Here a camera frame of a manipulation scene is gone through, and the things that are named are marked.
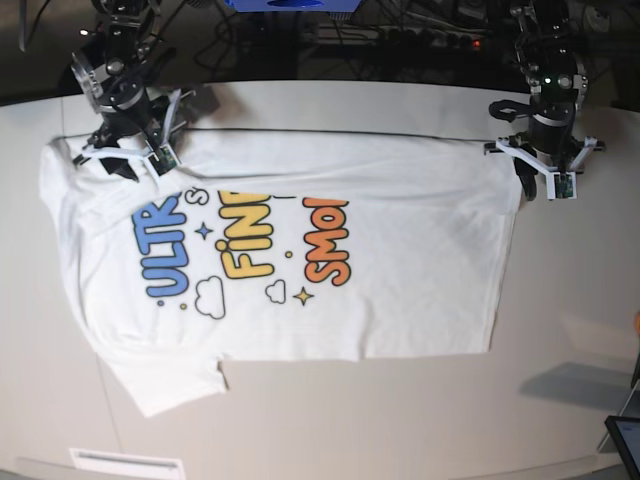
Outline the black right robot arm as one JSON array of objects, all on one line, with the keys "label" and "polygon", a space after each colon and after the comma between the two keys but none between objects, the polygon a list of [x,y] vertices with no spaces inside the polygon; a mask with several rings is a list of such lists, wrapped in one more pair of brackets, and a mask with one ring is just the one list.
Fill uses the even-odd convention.
[{"label": "black right robot arm", "polygon": [[178,166],[172,136],[183,92],[151,94],[157,71],[174,55],[151,64],[159,41],[153,32],[156,1],[96,1],[99,22],[92,39],[72,54],[71,71],[102,123],[72,160],[79,167],[97,160],[110,175],[137,182],[140,161],[154,179]]}]

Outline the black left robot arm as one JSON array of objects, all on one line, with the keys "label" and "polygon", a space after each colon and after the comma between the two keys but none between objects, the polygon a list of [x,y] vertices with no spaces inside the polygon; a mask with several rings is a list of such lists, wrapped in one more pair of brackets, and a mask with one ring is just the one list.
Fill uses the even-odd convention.
[{"label": "black left robot arm", "polygon": [[513,1],[509,11],[519,27],[517,65],[530,90],[529,102],[513,113],[527,128],[509,138],[510,156],[526,200],[536,198],[539,174],[554,188],[553,199],[569,198],[575,193],[572,163],[585,147],[573,130],[589,80],[575,52],[568,8],[562,1]]}]

